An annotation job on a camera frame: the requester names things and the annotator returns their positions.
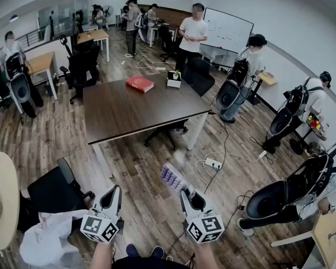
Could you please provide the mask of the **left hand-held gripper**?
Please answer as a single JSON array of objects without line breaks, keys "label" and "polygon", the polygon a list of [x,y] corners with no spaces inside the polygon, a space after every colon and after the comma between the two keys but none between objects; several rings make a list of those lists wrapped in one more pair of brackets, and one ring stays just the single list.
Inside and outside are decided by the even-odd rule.
[{"label": "left hand-held gripper", "polygon": [[[114,206],[116,215],[112,217],[94,209]],[[122,234],[124,229],[124,220],[120,217],[121,206],[122,189],[119,185],[112,185],[101,190],[95,196],[94,208],[89,209],[88,213],[84,214],[80,232],[91,241],[113,244],[116,235]]]}]

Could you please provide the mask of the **purple white calculator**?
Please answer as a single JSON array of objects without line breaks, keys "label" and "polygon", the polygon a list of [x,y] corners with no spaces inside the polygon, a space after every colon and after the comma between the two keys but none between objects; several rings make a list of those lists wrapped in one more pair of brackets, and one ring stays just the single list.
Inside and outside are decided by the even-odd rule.
[{"label": "purple white calculator", "polygon": [[193,198],[195,196],[194,187],[171,163],[164,163],[161,170],[161,178],[177,194],[185,192],[188,198]]}]

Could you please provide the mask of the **person's right shoe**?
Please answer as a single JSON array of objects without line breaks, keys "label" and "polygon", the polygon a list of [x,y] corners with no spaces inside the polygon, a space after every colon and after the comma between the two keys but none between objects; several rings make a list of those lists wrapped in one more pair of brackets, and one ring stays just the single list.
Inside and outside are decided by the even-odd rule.
[{"label": "person's right shoe", "polygon": [[163,247],[157,245],[154,247],[153,251],[151,252],[151,257],[155,257],[158,259],[163,259],[165,255]]}]

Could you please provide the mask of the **person's right forearm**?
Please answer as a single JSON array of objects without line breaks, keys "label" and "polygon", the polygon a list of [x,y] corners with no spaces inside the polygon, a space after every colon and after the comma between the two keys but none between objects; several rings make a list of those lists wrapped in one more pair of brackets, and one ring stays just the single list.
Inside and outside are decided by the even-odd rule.
[{"label": "person's right forearm", "polygon": [[194,246],[194,269],[213,269],[214,255],[210,245],[195,244]]}]

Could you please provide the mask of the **colourful toy blocks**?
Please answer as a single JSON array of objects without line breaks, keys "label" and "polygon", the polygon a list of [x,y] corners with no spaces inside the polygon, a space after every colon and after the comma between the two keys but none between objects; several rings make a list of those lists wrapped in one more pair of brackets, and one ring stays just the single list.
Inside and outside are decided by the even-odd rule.
[{"label": "colourful toy blocks", "polygon": [[309,124],[309,126],[311,128],[315,128],[317,130],[320,130],[320,128],[321,128],[321,123],[319,121],[319,117],[317,117],[315,115],[308,116],[307,123]]}]

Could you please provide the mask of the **dark desk white legs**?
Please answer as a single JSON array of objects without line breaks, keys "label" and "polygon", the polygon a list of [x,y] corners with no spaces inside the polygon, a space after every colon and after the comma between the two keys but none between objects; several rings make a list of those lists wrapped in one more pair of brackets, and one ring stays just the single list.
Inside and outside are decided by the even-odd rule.
[{"label": "dark desk white legs", "polygon": [[159,29],[160,28],[167,28],[168,31],[171,33],[171,40],[172,41],[176,41],[176,37],[177,37],[177,32],[178,32],[178,27],[175,26],[175,25],[170,25],[170,24],[166,24],[166,23],[163,23],[163,24],[154,24],[152,27],[151,27],[151,32],[150,34],[148,35],[148,38],[149,38],[149,46],[150,48],[152,47],[152,44],[153,44],[153,40],[155,38],[155,36],[158,38],[159,37]]}]

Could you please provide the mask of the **person's left shoe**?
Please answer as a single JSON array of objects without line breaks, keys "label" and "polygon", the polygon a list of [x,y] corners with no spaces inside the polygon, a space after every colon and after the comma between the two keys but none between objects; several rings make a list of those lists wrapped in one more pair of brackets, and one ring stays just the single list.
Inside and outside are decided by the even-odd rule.
[{"label": "person's left shoe", "polygon": [[128,244],[126,247],[127,256],[130,258],[140,257],[137,247],[134,244]]}]

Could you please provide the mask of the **black headrest office chair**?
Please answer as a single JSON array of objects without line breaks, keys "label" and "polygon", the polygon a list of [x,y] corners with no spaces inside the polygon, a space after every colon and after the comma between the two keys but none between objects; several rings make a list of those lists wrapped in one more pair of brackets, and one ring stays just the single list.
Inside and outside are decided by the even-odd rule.
[{"label": "black headrest office chair", "polygon": [[68,46],[68,39],[65,35],[60,36],[60,43],[66,48],[68,56],[78,52],[87,52],[94,46],[93,40],[88,40],[83,43],[75,43],[74,38],[71,37],[71,48]]},{"label": "black headrest office chair", "polygon": [[64,73],[65,80],[69,89],[74,88],[76,94],[73,95],[69,102],[74,104],[75,98],[83,97],[83,89],[96,84],[99,78],[99,72],[97,70],[97,58],[100,53],[100,47],[93,45],[89,47],[85,52],[77,52],[72,54],[69,60],[69,67],[60,67],[60,70]]}]

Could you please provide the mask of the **yellow wall shelf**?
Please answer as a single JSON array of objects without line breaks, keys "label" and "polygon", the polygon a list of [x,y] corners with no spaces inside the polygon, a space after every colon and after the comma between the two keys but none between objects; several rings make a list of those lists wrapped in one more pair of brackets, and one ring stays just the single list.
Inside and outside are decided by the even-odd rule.
[{"label": "yellow wall shelf", "polygon": [[277,83],[277,80],[275,77],[269,73],[269,72],[261,72],[260,74],[257,75],[257,77],[262,80],[265,84],[267,85],[275,85]]}]

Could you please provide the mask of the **white plastic bag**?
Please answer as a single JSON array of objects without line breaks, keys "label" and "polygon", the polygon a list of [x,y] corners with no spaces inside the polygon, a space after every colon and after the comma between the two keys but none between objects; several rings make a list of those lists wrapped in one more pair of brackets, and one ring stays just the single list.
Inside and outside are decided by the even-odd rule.
[{"label": "white plastic bag", "polygon": [[41,269],[84,269],[84,261],[68,236],[72,222],[80,221],[88,210],[57,214],[39,213],[39,223],[28,229],[20,245],[23,261]]}]

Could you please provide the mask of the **light wooden desk white legs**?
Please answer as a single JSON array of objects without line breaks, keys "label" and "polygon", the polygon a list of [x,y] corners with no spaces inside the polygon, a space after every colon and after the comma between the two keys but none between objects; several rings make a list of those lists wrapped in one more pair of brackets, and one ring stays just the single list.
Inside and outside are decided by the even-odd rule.
[{"label": "light wooden desk white legs", "polygon": [[312,238],[323,259],[326,269],[336,269],[336,209],[329,214],[320,215],[313,229],[287,239],[277,240],[270,244],[278,247]]},{"label": "light wooden desk white legs", "polygon": [[58,69],[55,58],[55,52],[48,52],[40,56],[27,60],[29,67],[29,74],[38,75],[45,72],[53,94],[54,100],[57,100],[57,91],[55,88],[55,81],[58,79]]},{"label": "light wooden desk white legs", "polygon": [[99,41],[100,46],[101,46],[101,50],[103,50],[103,41],[105,41],[105,44],[106,44],[106,60],[109,63],[110,62],[109,35],[103,29],[99,29],[99,30],[91,31],[90,32],[91,36],[87,37],[88,32],[80,33],[78,35],[77,42],[78,43],[83,43],[83,42],[86,42],[88,40]]}]

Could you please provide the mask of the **person's shoe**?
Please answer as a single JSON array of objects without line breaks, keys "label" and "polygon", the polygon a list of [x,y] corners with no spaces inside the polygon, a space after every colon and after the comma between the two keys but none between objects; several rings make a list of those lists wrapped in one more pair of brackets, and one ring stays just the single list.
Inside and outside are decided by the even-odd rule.
[{"label": "person's shoe", "polygon": [[127,256],[130,258],[140,257],[137,247],[134,244],[128,244],[126,247]]},{"label": "person's shoe", "polygon": [[151,257],[155,257],[158,259],[163,259],[165,255],[163,247],[157,245],[154,247],[153,251],[151,252]]}]

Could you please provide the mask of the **person's dark clothing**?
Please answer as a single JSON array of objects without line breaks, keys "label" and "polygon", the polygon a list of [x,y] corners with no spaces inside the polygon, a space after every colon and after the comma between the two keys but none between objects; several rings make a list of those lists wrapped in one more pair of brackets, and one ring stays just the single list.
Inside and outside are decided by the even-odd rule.
[{"label": "person's dark clothing", "polygon": [[115,261],[111,269],[190,269],[174,261],[156,257],[125,257]]}]

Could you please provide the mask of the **red hardcover book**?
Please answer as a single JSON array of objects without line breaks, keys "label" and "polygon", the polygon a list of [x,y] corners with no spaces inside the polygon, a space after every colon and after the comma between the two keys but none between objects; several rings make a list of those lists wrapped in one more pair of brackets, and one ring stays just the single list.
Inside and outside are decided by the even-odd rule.
[{"label": "red hardcover book", "polygon": [[146,93],[154,87],[155,83],[141,76],[133,76],[127,79],[125,84],[142,93]]}]

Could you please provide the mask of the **dark brown table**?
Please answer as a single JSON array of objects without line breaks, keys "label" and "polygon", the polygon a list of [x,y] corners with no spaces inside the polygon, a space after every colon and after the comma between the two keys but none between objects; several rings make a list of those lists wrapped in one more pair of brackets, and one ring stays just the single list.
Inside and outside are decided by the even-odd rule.
[{"label": "dark brown table", "polygon": [[192,150],[211,107],[185,81],[180,88],[168,87],[165,75],[150,75],[152,89],[142,93],[118,80],[83,90],[87,143],[102,171],[112,173],[100,144],[198,116],[188,150]]}]

